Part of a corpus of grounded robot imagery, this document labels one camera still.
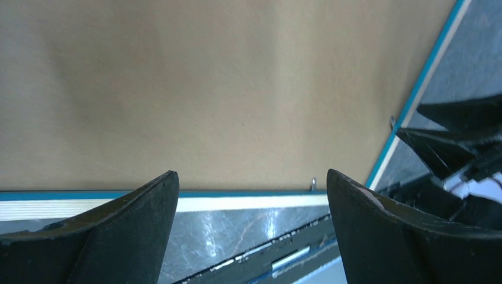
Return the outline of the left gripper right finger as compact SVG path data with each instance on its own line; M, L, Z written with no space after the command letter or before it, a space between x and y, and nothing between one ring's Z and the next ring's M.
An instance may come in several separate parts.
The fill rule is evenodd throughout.
M327 172L348 283L500 283L501 231L448 221Z

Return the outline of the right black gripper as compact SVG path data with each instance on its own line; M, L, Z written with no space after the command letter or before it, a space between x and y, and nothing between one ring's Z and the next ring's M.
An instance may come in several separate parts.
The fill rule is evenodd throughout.
M501 124L501 94L437 104L420 104L417 112L449 131L474 131ZM437 178L456 175L464 182L482 181L501 171L500 133L452 133L399 128L406 143Z

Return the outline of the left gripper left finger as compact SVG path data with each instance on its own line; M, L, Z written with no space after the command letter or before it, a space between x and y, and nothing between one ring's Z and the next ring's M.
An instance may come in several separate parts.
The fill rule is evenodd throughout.
M1 235L2 283L156 283L179 198L166 172L37 231Z

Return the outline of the wooden picture frame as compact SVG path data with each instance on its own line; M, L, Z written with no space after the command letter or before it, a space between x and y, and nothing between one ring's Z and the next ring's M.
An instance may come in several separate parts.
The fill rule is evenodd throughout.
M395 149L397 128L406 126L416 111L443 55L448 49L471 1L456 1L428 57L387 142L370 172L366 185L375 189ZM1 194L1 221L69 218L124 197L128 191L7 192ZM326 191L182 191L178 212L225 211L262 208L326 206Z

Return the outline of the brown cardboard backing board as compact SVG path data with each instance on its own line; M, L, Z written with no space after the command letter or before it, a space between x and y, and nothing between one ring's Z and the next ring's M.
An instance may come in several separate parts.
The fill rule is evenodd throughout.
M364 182L453 1L2 1L1 189Z

